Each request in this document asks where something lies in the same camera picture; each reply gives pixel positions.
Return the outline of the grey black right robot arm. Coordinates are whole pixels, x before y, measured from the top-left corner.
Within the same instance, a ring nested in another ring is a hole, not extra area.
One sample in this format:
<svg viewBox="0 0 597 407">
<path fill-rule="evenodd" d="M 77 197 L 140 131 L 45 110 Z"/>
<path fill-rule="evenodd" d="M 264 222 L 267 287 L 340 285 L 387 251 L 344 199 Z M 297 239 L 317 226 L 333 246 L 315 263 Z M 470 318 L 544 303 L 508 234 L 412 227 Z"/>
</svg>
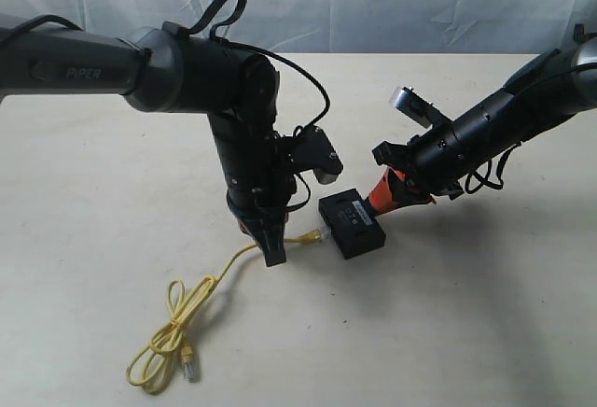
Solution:
<svg viewBox="0 0 597 407">
<path fill-rule="evenodd" d="M 394 108 L 426 128 L 405 145 L 382 142 L 372 153 L 385 171 L 364 201 L 374 217 L 398 208 L 500 190 L 510 154 L 537 135 L 596 106 L 596 35 L 583 24 L 570 49 L 542 53 L 457 119 L 414 89 L 396 89 Z"/>
</svg>

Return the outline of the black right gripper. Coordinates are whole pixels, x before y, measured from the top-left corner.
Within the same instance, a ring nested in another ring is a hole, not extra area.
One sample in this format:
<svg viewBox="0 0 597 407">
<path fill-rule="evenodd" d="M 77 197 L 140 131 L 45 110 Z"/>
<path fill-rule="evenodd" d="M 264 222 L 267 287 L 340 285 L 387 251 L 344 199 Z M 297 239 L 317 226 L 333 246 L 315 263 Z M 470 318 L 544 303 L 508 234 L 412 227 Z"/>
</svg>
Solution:
<svg viewBox="0 0 597 407">
<path fill-rule="evenodd" d="M 470 136 L 471 122 L 456 119 L 432 128 L 408 146 L 383 141 L 373 148 L 375 162 L 390 168 L 365 199 L 368 213 L 378 217 L 404 207 L 435 204 L 423 189 L 438 196 L 462 196 L 465 191 L 459 179 L 471 166 Z"/>
</svg>

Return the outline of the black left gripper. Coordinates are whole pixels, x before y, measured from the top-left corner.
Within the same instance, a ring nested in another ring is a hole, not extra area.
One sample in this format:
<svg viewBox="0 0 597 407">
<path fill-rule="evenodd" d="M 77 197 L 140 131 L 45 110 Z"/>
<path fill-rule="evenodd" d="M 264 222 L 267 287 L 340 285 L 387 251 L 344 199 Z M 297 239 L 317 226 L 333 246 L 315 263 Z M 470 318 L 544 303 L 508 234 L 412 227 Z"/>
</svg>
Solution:
<svg viewBox="0 0 597 407">
<path fill-rule="evenodd" d="M 279 135 L 228 137 L 226 183 L 229 209 L 241 232 L 261 250 L 265 265 L 285 263 L 285 220 L 297 191 L 285 140 Z"/>
</svg>

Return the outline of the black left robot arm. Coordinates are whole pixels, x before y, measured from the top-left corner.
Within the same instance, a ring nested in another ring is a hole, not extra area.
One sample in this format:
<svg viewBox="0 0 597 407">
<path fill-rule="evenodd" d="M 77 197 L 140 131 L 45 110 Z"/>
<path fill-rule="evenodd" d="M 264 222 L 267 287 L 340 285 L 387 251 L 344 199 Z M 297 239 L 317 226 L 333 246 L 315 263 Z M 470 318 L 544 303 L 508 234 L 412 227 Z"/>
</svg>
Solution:
<svg viewBox="0 0 597 407">
<path fill-rule="evenodd" d="M 259 53 L 142 28 L 94 35 L 43 15 L 1 19 L 1 93 L 118 94 L 146 113 L 203 114 L 228 186 L 227 203 L 268 266 L 286 260 L 286 206 L 295 179 L 274 122 L 279 75 Z"/>
</svg>

